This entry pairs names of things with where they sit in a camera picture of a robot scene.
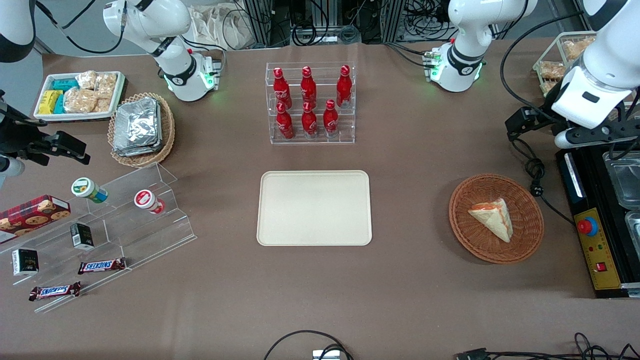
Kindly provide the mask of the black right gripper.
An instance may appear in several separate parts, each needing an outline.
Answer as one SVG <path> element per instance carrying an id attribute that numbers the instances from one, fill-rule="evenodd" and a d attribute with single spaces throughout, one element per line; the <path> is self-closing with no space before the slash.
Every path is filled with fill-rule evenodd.
<path id="1" fill-rule="evenodd" d="M 86 153 L 87 144 L 77 137 L 62 130 L 53 135 L 41 132 L 39 128 L 46 126 L 45 121 L 34 120 L 7 104 L 3 98 L 5 92 L 0 91 L 0 145 L 2 155 L 29 160 L 41 166 L 47 166 L 53 157 L 67 157 L 85 166 L 90 163 L 90 155 Z M 30 146 L 43 141 L 45 154 L 32 152 Z"/>

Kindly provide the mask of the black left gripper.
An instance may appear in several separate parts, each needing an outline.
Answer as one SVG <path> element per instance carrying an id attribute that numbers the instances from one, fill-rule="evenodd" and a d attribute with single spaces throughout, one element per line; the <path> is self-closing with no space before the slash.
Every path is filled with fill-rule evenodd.
<path id="1" fill-rule="evenodd" d="M 613 145 L 617 142 L 639 139 L 639 107 L 636 106 L 630 114 L 627 114 L 632 104 L 627 100 L 615 105 L 594 129 L 588 129 L 553 111 L 551 98 L 553 98 L 551 94 L 548 94 L 541 107 L 543 113 L 532 107 L 523 106 L 505 121 L 509 142 L 516 141 L 524 133 L 550 126 L 552 121 L 545 114 L 554 120 L 551 132 L 556 146 Z"/>

